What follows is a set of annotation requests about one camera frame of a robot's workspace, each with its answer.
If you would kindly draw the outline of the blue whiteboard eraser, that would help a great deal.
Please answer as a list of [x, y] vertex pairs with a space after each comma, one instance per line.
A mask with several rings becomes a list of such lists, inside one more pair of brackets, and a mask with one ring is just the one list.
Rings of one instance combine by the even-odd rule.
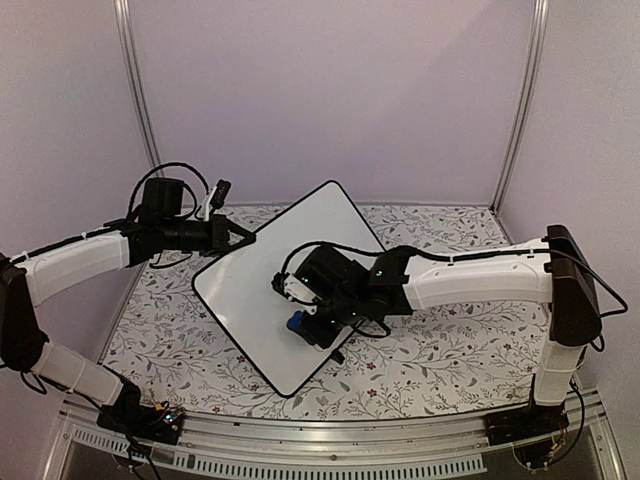
[[305, 311], [296, 311], [286, 322], [286, 328], [293, 332], [298, 332], [301, 328], [301, 322], [304, 319]]

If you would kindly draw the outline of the white whiteboard black frame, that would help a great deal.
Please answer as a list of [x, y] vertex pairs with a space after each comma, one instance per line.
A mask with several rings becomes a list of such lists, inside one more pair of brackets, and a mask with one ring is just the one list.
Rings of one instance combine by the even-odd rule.
[[255, 243], [211, 262], [192, 279], [216, 322], [283, 398], [295, 396], [332, 353], [287, 329], [300, 308], [271, 285], [292, 250], [319, 240], [347, 246], [346, 256], [365, 267], [373, 261], [364, 252], [384, 248], [343, 187], [329, 180], [258, 228]]

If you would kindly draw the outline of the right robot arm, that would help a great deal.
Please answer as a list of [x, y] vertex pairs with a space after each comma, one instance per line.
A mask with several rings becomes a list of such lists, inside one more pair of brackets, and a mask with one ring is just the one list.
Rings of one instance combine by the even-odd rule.
[[506, 249], [453, 255], [410, 245], [369, 252], [373, 264], [355, 260], [358, 249], [311, 241], [289, 253], [271, 281], [286, 300], [301, 306], [287, 322], [309, 345], [328, 349], [345, 328], [366, 321], [379, 326], [445, 304], [523, 301], [546, 305], [551, 319], [534, 373], [530, 404], [517, 427], [537, 436], [552, 424], [584, 349], [602, 333], [606, 313], [599, 289], [628, 311], [627, 302], [588, 264], [569, 230], [551, 225], [545, 236]]

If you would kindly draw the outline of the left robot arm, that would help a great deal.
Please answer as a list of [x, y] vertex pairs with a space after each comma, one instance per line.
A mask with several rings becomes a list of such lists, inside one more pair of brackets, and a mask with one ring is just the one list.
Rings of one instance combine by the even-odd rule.
[[221, 214], [230, 182], [204, 188], [183, 212], [193, 193], [183, 180], [146, 173], [135, 185], [126, 214], [101, 228], [1, 259], [1, 365], [32, 374], [66, 391], [110, 407], [111, 419], [128, 434], [148, 426], [139, 405], [140, 389], [130, 380], [53, 342], [39, 327], [36, 309], [47, 300], [106, 273], [143, 264], [166, 251], [216, 257], [253, 244], [255, 233]]

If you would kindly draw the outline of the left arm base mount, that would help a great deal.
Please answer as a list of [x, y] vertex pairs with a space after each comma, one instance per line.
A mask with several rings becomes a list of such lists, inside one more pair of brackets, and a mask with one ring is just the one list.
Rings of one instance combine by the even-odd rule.
[[158, 443], [177, 445], [182, 432], [185, 410], [167, 401], [155, 406], [143, 405], [138, 396], [118, 398], [103, 406], [97, 425], [117, 433]]

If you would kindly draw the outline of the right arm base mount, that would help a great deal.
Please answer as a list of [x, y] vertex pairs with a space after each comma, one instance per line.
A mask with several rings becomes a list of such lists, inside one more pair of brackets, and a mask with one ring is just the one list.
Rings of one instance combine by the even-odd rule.
[[569, 420], [564, 404], [526, 406], [483, 416], [484, 433], [490, 446], [513, 447], [516, 461], [530, 470], [548, 467], [563, 443]]

